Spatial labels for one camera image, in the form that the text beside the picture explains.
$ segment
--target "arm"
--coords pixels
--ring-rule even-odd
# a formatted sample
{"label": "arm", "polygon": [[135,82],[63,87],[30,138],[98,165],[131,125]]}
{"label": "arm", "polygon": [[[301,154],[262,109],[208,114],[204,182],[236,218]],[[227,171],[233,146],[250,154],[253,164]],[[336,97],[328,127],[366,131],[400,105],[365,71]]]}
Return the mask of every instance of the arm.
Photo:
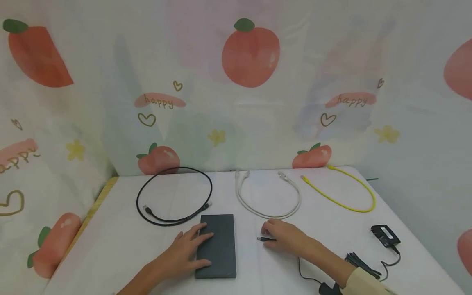
{"label": "arm", "polygon": [[196,269],[211,265],[203,259],[190,261],[197,247],[213,236],[213,233],[196,236],[206,226],[200,223],[186,233],[180,232],[172,245],[158,258],[146,264],[117,295],[148,295],[158,284]]}
{"label": "arm", "polygon": [[293,254],[316,265],[341,287],[344,295],[395,294],[374,277],[344,261],[293,224],[269,219],[263,224],[261,233],[270,233],[276,238],[276,241],[264,242],[265,247]]}

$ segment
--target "black cable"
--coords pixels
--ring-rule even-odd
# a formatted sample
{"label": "black cable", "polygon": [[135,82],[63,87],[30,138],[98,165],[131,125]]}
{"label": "black cable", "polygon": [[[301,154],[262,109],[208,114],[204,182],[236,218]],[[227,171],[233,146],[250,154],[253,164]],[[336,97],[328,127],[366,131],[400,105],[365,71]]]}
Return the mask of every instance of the black cable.
{"label": "black cable", "polygon": [[300,257],[298,257],[298,273],[300,274],[300,276],[301,276],[302,278],[315,281],[315,282],[317,282],[318,284],[321,285],[321,282],[318,281],[317,279],[315,279],[315,278],[306,278],[306,277],[304,277],[304,276],[302,275],[302,270],[301,270],[301,268],[300,268]]}
{"label": "black cable", "polygon": [[[152,217],[154,217],[155,219],[159,220],[159,221],[163,221],[163,222],[168,222],[168,223],[158,223],[158,222],[154,222],[152,220],[149,220],[147,219],[144,214],[141,212],[141,210],[139,209],[139,197],[141,196],[141,192],[143,191],[143,189],[146,187],[146,185],[154,179],[154,177],[156,177],[157,175],[161,175],[163,174],[164,172],[167,172],[169,170],[174,170],[174,169],[190,169],[190,170],[193,170],[195,172],[198,172],[200,174],[203,174],[207,179],[208,181],[210,182],[210,194],[208,194],[208,198],[206,199],[205,203],[203,203],[203,205],[194,213],[190,214],[189,216],[187,217],[183,217],[183,218],[180,218],[180,219],[162,219],[162,218],[159,218],[157,217],[156,215],[154,215],[152,213],[152,210],[148,207],[148,206],[143,206],[143,209],[144,211],[146,211],[147,214],[151,215]],[[201,172],[200,170],[197,170],[197,169],[194,169],[194,168],[190,168],[190,167],[185,167],[185,166],[178,166],[178,167],[172,167],[172,168],[168,168],[168,169],[165,169],[165,170],[162,170],[156,174],[154,174],[153,177],[151,177],[148,181],[146,181],[146,183],[141,187],[141,189],[139,190],[138,192],[138,195],[136,196],[136,209],[138,210],[138,213],[139,215],[141,215],[141,217],[146,220],[147,222],[151,223],[151,224],[154,224],[154,225],[157,225],[157,226],[160,226],[160,227],[173,227],[173,226],[176,226],[176,225],[179,225],[179,224],[182,224],[182,223],[185,223],[187,221],[189,221],[190,219],[192,219],[193,217],[195,217],[197,214],[201,213],[202,211],[205,211],[208,209],[208,207],[211,206],[211,203],[209,202],[210,200],[210,197],[211,197],[211,193],[213,191],[213,183],[211,182],[211,179],[208,175],[206,175],[204,172]]]}
{"label": "black cable", "polygon": [[397,250],[397,248],[394,246],[394,245],[390,245],[390,248],[395,251],[397,254],[398,254],[398,260],[395,261],[394,263],[392,264],[388,264],[386,263],[385,261],[380,261],[380,263],[382,263],[383,267],[385,268],[385,278],[383,279],[380,279],[380,277],[382,276],[382,274],[376,270],[373,270],[371,269],[367,264],[365,264],[362,259],[360,259],[356,253],[349,253],[345,260],[349,263],[351,263],[352,265],[354,265],[355,267],[360,267],[362,268],[365,272],[367,272],[368,274],[370,274],[371,276],[375,277],[377,280],[379,280],[380,282],[383,282],[385,281],[387,278],[388,278],[388,269],[387,267],[388,266],[395,266],[397,265],[398,263],[400,263],[401,259],[402,259],[402,255],[400,254],[400,251]]}
{"label": "black cable", "polygon": [[384,268],[385,268],[386,275],[385,275],[385,278],[381,279],[379,282],[383,282],[383,281],[385,281],[386,279],[388,279],[388,269],[387,269],[387,266],[394,266],[394,265],[397,265],[397,264],[400,262],[401,259],[402,259],[402,255],[399,253],[399,254],[398,254],[398,260],[397,260],[396,262],[392,263],[392,264],[388,264],[388,263],[386,263],[386,262],[384,262],[384,261],[381,261],[382,265],[383,265]]}

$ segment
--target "power adapter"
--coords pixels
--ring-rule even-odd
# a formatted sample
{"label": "power adapter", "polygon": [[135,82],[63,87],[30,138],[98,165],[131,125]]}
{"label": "power adapter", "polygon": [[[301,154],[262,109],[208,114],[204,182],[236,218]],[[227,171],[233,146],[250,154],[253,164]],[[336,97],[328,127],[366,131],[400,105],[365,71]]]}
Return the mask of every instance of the power adapter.
{"label": "power adapter", "polygon": [[376,236],[377,239],[379,239],[385,248],[391,248],[397,254],[400,254],[400,252],[395,247],[400,243],[400,239],[386,224],[372,226],[371,232]]}

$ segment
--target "white tabletop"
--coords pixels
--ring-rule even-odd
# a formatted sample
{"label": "white tabletop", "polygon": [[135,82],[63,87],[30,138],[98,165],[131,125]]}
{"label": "white tabletop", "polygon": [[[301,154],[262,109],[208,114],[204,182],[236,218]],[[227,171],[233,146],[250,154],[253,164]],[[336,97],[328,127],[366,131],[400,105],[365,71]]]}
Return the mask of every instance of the white tabletop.
{"label": "white tabletop", "polygon": [[[342,169],[364,180],[356,169]],[[296,202],[296,191],[278,177],[277,171],[251,171],[242,189],[247,202],[270,214],[284,213]],[[302,194],[300,209],[287,222],[294,223],[341,257],[356,252],[371,268],[382,273],[380,261],[392,263],[397,256],[384,248],[369,229],[372,225],[387,224],[400,238],[397,247],[402,253],[401,262],[389,268],[387,286],[402,295],[464,294],[378,194],[373,212],[356,213],[324,198],[300,176],[307,176],[341,203],[358,209],[369,208],[370,194],[352,178],[327,168],[280,171],[299,186]],[[317,294],[319,285],[299,276],[296,258],[267,250],[256,240],[264,219],[239,204],[234,189],[235,173],[208,175],[213,182],[212,206],[204,214],[234,214],[237,278],[195,280],[190,274],[158,286],[151,294]],[[135,201],[138,190],[149,178],[118,179],[47,285],[45,295],[118,292],[143,265],[161,254],[179,231],[188,230],[200,221],[197,216],[183,225],[163,228],[143,220],[136,211]],[[161,218],[179,218],[199,208],[208,192],[208,180],[200,174],[158,176],[143,190],[140,205],[149,206]],[[304,276],[333,285],[333,280],[320,269],[302,263]]]}

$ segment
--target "white ethernet cable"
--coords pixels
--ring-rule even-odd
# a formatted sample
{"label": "white ethernet cable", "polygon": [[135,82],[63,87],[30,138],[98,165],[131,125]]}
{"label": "white ethernet cable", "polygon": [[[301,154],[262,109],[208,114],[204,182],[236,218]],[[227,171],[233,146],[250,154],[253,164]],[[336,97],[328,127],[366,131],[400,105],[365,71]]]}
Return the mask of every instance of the white ethernet cable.
{"label": "white ethernet cable", "polygon": [[244,175],[243,175],[243,179],[241,180],[241,182],[239,182],[239,170],[236,170],[236,173],[235,173],[235,191],[236,191],[236,197],[238,199],[238,201],[241,203],[241,205],[246,208],[248,211],[250,211],[251,213],[257,215],[257,216],[260,216],[262,218],[265,218],[265,219],[269,219],[269,218],[274,218],[274,219],[285,219],[287,217],[290,217],[292,216],[297,210],[298,208],[300,207],[300,204],[302,203],[302,196],[300,194],[300,190],[298,189],[298,186],[295,184],[295,182],[293,182],[291,179],[289,179],[287,177],[287,175],[285,175],[284,173],[282,172],[278,172],[278,176],[287,181],[288,183],[290,183],[294,189],[296,190],[297,194],[298,194],[298,197],[297,197],[297,204],[295,205],[295,207],[293,207],[289,212],[285,213],[285,214],[282,214],[282,215],[268,215],[268,214],[264,214],[260,211],[257,211],[256,209],[252,208],[248,203],[246,203],[246,201],[243,199],[243,197],[241,196],[241,188],[243,187],[243,183],[244,181],[246,180],[246,178],[249,177],[249,171],[247,171]]}

